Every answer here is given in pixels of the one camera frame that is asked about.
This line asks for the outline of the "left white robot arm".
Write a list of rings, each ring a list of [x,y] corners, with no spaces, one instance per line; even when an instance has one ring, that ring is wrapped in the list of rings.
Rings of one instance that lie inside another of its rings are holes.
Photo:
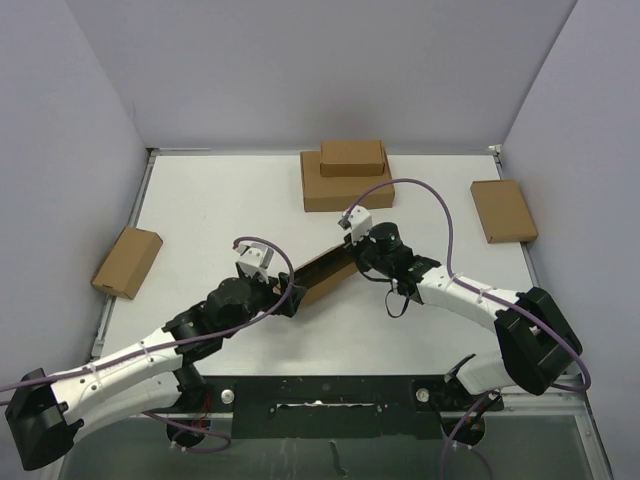
[[[25,374],[7,386],[12,397],[5,410],[23,469],[55,462],[90,428],[137,409],[193,410],[204,387],[196,362],[255,321],[293,317],[305,293],[286,273],[227,278],[205,300],[127,348],[65,372],[38,368]]]

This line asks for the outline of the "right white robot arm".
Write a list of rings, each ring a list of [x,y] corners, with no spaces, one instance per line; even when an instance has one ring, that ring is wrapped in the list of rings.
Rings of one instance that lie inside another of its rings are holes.
[[[376,280],[388,283],[390,291],[406,303],[445,309],[496,336],[496,351],[470,353],[447,373],[444,394],[456,408],[469,407],[489,390],[518,386],[541,395],[557,388],[558,378],[573,362],[559,342],[577,355],[582,352],[548,292],[538,287],[527,292],[496,289],[465,277],[450,277],[445,265],[414,254],[392,222],[370,229],[349,228],[345,250],[363,275],[378,273]]]

